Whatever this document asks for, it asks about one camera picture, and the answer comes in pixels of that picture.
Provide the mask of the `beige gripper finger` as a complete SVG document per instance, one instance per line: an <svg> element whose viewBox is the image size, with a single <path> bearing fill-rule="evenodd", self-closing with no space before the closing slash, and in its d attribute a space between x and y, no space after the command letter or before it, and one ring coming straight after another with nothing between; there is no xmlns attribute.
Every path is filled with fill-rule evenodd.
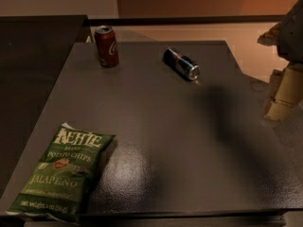
<svg viewBox="0 0 303 227"><path fill-rule="evenodd" d="M303 99L303 64L290 62L282 71L274 70L269 86L270 97L265 104L264 117L282 121Z"/></svg>
<svg viewBox="0 0 303 227"><path fill-rule="evenodd" d="M262 45L272 46L277 45L277 38L280 32L280 23L272 26L268 31L264 32L257 39L257 42Z"/></svg>

